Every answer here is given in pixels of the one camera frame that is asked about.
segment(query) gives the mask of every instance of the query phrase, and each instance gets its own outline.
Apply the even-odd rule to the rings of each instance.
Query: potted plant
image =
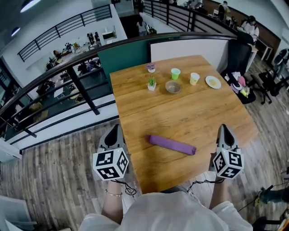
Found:
[[[154,78],[153,78],[153,77],[150,77],[150,78],[149,78],[148,89],[149,89],[150,91],[154,91],[156,85],[157,85],[157,83],[155,82]]]
[[[153,73],[155,72],[156,65],[154,63],[149,63],[146,65],[146,68],[148,69],[148,72]]]

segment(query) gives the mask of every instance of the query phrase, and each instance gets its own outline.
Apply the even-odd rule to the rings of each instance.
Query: folded purple fabric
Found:
[[[164,148],[182,152],[188,155],[194,155],[197,148],[186,143],[180,143],[158,135],[149,135],[149,142]]]

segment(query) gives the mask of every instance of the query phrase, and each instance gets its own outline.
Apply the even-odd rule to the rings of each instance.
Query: white flower pot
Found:
[[[148,71],[149,71],[150,73],[153,73],[153,72],[155,72],[155,69],[148,69]]]
[[[153,86],[150,86],[150,85],[148,84],[148,89],[149,89],[150,91],[154,91],[156,86],[157,86],[157,83],[154,83]]]

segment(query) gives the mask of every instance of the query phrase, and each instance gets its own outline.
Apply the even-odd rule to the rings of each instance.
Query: yellow food on plate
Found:
[[[210,84],[212,86],[216,86],[217,85],[217,83],[216,83],[216,81],[214,79],[210,79],[209,82],[210,82]]]

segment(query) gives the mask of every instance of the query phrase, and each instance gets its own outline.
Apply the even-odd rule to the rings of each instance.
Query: green succulent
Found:
[[[149,86],[154,86],[154,84],[155,84],[154,78],[153,78],[153,77],[150,77],[150,78],[149,78]]]

